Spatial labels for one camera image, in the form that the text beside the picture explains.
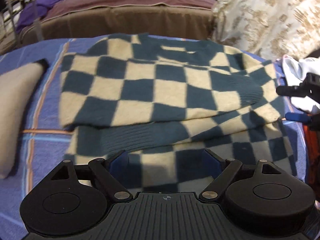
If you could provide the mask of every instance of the ribbed black plate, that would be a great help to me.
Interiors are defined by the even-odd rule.
[[[140,193],[115,204],[98,226],[77,236],[24,240],[308,240],[302,233],[283,238],[255,236],[234,226],[216,204],[199,202],[193,193]]]

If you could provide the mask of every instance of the brown leaf pattern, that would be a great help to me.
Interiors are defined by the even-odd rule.
[[[212,40],[275,60],[320,48],[320,0],[220,0]]]

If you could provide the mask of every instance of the checkered sweater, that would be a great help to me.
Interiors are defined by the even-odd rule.
[[[110,35],[63,59],[60,123],[76,126],[68,153],[105,156],[263,126],[284,115],[275,78],[270,61],[211,41]]]

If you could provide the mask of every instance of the checkered pattern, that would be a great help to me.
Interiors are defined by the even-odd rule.
[[[205,148],[295,173],[270,61],[210,41],[111,35],[66,55],[61,80],[60,122],[77,126],[65,158],[130,151],[121,183],[133,193],[201,191]]]

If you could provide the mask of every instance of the purple cloth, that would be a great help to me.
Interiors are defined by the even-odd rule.
[[[53,6],[61,0],[36,0],[36,8],[38,11],[38,17],[44,17]],[[32,3],[29,3],[21,12],[18,20],[17,32],[21,32],[24,27],[33,24],[36,19],[33,11]]]

